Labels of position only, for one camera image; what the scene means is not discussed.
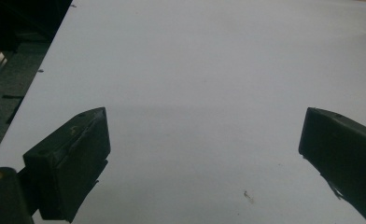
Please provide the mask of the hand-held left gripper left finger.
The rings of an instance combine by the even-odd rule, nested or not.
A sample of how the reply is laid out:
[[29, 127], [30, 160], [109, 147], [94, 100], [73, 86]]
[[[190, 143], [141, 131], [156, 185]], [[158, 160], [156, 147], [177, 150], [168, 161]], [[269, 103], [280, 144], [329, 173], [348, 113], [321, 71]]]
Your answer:
[[74, 220], [107, 165], [106, 110], [79, 113], [23, 155], [35, 209], [45, 220]]

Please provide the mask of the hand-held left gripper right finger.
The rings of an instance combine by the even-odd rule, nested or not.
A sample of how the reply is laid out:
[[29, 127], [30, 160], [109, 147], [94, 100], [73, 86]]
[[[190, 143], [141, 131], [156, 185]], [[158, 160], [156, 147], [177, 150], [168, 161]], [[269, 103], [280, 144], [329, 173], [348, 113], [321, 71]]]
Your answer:
[[319, 171], [337, 198], [350, 203], [366, 219], [366, 126], [309, 107], [299, 153]]

